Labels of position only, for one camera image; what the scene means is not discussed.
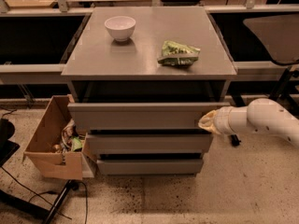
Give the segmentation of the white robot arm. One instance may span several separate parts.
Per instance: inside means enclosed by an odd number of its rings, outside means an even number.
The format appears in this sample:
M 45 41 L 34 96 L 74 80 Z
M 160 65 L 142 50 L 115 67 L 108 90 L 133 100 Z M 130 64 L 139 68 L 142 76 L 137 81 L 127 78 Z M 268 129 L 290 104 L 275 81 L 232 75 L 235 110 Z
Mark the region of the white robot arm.
M 200 118 L 198 126 L 214 134 L 273 135 L 299 147 L 299 119 L 267 98 L 256 99 L 247 106 L 223 106 L 209 111 Z

